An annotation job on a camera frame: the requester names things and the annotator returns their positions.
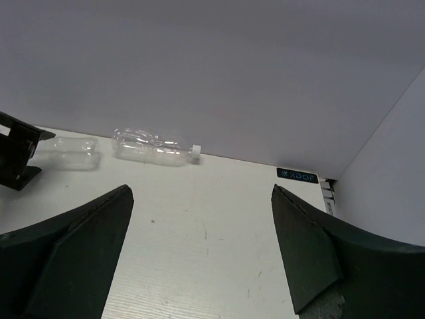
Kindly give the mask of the clear bottle back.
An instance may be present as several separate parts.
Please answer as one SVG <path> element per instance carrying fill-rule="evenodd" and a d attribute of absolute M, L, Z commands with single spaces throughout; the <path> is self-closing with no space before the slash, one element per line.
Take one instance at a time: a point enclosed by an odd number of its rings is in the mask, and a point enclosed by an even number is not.
<path fill-rule="evenodd" d="M 181 136 L 151 129 L 118 128 L 111 137 L 114 155 L 122 160 L 180 167 L 201 162 L 201 146 Z"/>

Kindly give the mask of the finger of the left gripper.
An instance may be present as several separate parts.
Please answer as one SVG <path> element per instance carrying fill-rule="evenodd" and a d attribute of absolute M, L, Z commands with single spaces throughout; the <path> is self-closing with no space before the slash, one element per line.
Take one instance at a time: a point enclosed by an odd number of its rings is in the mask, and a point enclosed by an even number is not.
<path fill-rule="evenodd" d="M 56 134 L 42 130 L 4 112 L 1 125 L 9 128 L 1 133 L 1 185 L 21 191 L 42 169 L 28 166 L 40 141 L 53 139 Z"/>

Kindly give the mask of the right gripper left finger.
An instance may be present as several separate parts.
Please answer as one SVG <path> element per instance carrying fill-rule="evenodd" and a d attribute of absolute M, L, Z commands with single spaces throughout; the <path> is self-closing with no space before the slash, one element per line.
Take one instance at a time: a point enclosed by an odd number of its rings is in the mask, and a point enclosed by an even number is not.
<path fill-rule="evenodd" d="M 101 318 L 133 209 L 128 185 L 1 235 L 2 318 Z"/>

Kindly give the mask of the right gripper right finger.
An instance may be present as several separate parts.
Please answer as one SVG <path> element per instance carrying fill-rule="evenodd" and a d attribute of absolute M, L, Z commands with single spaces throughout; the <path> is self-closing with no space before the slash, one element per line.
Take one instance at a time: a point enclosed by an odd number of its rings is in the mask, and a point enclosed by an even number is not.
<path fill-rule="evenodd" d="M 424 247 L 364 231 L 280 186 L 271 202 L 300 318 L 424 317 Z"/>

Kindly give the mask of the clear bottle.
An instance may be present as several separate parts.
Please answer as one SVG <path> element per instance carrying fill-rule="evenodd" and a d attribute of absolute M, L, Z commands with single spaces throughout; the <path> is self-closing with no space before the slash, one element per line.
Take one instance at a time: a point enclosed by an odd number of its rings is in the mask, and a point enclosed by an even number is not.
<path fill-rule="evenodd" d="M 122 160 L 180 167 L 201 162 L 201 146 L 181 136 L 151 129 L 118 128 L 111 137 L 114 155 Z"/>
<path fill-rule="evenodd" d="M 55 137 L 39 143 L 31 163 L 59 171 L 94 171 L 101 159 L 97 138 Z"/>

